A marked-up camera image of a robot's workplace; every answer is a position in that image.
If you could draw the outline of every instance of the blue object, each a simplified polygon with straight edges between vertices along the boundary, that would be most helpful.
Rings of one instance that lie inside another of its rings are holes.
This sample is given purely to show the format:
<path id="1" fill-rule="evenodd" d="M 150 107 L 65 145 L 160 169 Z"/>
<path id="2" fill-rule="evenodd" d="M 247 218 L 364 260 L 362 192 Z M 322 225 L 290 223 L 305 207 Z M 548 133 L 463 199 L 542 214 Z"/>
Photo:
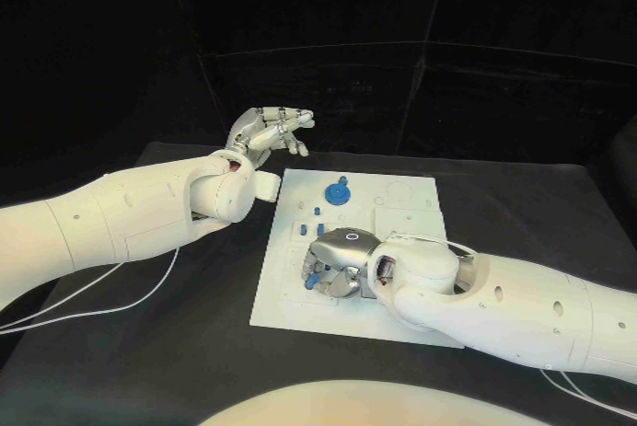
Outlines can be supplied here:
<path id="1" fill-rule="evenodd" d="M 326 201 L 332 205 L 343 205 L 349 201 L 351 191 L 348 188 L 348 178 L 342 176 L 339 183 L 328 185 L 326 188 Z"/>
<path id="2" fill-rule="evenodd" d="M 319 282 L 319 274 L 312 274 L 309 279 L 306 280 L 306 289 L 312 290 L 318 282 Z"/>

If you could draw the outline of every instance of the white robotic arm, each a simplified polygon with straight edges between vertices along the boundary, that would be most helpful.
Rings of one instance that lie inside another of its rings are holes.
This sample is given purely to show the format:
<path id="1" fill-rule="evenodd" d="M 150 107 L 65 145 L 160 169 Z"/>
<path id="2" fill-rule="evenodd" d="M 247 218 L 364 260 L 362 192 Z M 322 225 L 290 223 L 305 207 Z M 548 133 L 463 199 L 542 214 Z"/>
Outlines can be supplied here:
<path id="1" fill-rule="evenodd" d="M 312 243 L 303 280 L 332 297 L 365 285 L 413 329 L 535 368 L 637 383 L 637 295 L 446 241 L 341 228 Z M 323 282 L 323 265 L 342 270 Z"/>
<path id="2" fill-rule="evenodd" d="M 45 201 L 0 210 L 0 309 L 32 288 L 97 265 L 147 259 L 240 222 L 280 178 L 256 171 L 313 126 L 312 111 L 251 109 L 212 155 L 107 174 Z"/>

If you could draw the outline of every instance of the round hole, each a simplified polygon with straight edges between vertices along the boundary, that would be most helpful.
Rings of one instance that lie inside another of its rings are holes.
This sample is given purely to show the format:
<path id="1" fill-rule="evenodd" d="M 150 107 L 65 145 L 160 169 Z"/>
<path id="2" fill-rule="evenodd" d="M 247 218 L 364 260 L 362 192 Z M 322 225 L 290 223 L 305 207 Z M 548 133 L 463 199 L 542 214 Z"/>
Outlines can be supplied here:
<path id="1" fill-rule="evenodd" d="M 496 286 L 495 288 L 495 298 L 498 302 L 502 302 L 502 299 L 505 298 L 505 293 L 502 292 L 502 287 Z"/>
<path id="2" fill-rule="evenodd" d="M 554 311 L 558 317 L 563 317 L 564 314 L 564 306 L 561 304 L 561 302 L 555 302 L 554 304 Z"/>

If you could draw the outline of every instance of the white pegboard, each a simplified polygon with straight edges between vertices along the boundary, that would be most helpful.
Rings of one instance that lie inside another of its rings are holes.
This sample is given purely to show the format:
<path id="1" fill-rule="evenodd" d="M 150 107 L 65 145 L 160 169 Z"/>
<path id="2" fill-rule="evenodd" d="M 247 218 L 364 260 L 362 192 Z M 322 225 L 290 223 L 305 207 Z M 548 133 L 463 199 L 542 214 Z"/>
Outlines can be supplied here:
<path id="1" fill-rule="evenodd" d="M 335 206 L 326 201 L 326 187 L 341 176 L 348 177 L 352 198 Z M 434 178 L 286 170 L 250 324 L 462 348 L 441 332 L 407 328 L 377 299 L 333 299 L 306 289 L 302 264 L 319 224 L 326 231 L 361 228 L 381 240 L 392 231 L 446 238 Z"/>

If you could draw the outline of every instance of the robotic hand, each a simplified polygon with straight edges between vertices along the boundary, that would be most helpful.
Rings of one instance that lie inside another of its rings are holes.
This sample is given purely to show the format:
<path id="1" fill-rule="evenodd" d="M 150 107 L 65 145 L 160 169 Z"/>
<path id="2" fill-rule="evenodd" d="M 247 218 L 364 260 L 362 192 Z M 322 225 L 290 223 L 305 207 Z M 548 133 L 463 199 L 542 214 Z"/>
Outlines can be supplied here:
<path id="1" fill-rule="evenodd" d="M 456 255 L 447 244 L 465 251 Z M 322 278 L 325 266 L 339 272 Z M 535 368 L 637 384 L 637 295 L 441 239 L 339 228 L 310 244 L 306 287 L 349 298 L 369 287 L 400 322 Z"/>
<path id="2" fill-rule="evenodd" d="M 0 309 L 32 288 L 97 265 L 147 259 L 240 222 L 280 177 L 256 171 L 271 150 L 307 155 L 293 131 L 310 110 L 251 109 L 227 149 L 104 175 L 71 193 L 0 209 Z"/>

